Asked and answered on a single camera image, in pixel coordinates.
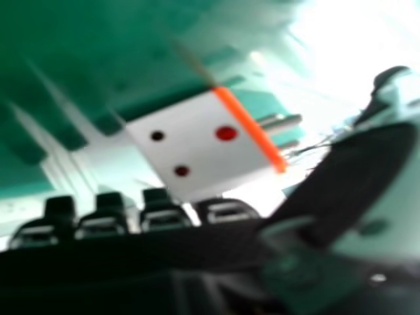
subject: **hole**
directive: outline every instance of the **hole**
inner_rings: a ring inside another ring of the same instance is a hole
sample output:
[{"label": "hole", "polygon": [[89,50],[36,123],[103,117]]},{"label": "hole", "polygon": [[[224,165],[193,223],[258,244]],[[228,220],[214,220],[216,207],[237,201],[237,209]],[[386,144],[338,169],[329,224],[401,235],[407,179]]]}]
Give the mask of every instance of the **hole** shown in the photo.
[{"label": "hole", "polygon": [[187,166],[177,166],[175,167],[175,174],[177,174],[179,177],[185,177],[190,172],[190,169],[187,168]]},{"label": "hole", "polygon": [[237,135],[236,129],[229,126],[223,126],[216,130],[216,137],[222,141],[234,140]]},{"label": "hole", "polygon": [[161,131],[154,131],[150,136],[153,141],[162,141],[165,138],[165,134]]}]

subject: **red dot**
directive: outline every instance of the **red dot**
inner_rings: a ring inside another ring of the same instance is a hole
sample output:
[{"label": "red dot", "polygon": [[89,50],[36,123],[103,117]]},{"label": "red dot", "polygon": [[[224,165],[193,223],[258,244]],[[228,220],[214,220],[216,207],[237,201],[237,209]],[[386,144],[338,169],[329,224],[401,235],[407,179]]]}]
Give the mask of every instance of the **red dot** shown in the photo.
[{"label": "red dot", "polygon": [[222,141],[231,141],[236,138],[238,132],[235,128],[223,126],[216,130],[216,136]]},{"label": "red dot", "polygon": [[187,168],[187,166],[177,166],[175,167],[175,174],[177,174],[179,177],[185,177],[190,172],[190,169]]}]

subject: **orange edge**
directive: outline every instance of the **orange edge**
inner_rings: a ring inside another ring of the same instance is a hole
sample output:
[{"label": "orange edge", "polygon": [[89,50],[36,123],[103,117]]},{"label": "orange edge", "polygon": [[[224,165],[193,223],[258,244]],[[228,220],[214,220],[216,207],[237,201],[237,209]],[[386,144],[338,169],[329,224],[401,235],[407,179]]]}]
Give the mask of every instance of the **orange edge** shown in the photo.
[{"label": "orange edge", "polygon": [[278,149],[270,137],[260,128],[239,100],[225,87],[215,87],[212,90],[229,112],[242,124],[277,172],[283,173],[286,168],[286,161],[279,155]]}]

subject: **white block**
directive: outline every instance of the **white block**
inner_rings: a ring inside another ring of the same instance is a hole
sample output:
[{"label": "white block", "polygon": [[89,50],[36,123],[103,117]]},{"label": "white block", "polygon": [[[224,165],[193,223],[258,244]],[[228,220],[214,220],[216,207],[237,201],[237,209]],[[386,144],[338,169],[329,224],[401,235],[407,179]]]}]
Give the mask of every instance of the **white block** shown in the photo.
[{"label": "white block", "polygon": [[[226,105],[212,90],[132,121],[127,130],[171,194],[190,202],[211,198],[279,169],[281,158],[273,161],[272,152],[267,153],[267,148],[276,150],[274,145],[261,130],[255,136],[249,121],[244,121],[247,119],[252,120],[249,115],[238,120],[232,104]],[[218,138],[217,131],[223,127],[235,130],[236,137]],[[153,140],[153,135],[163,138]],[[177,167],[187,168],[188,174],[178,176]]]}]

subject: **orange strip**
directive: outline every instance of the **orange strip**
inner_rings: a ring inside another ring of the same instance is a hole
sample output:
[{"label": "orange strip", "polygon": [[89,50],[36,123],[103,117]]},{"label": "orange strip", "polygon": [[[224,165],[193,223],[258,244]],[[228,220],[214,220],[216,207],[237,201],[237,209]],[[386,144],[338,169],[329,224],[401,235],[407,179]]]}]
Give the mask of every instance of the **orange strip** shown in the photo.
[{"label": "orange strip", "polygon": [[215,87],[213,92],[226,106],[229,112],[242,124],[252,139],[257,143],[261,151],[267,156],[277,172],[285,171],[286,162],[279,156],[278,149],[270,137],[260,128],[239,100],[225,87]]}]

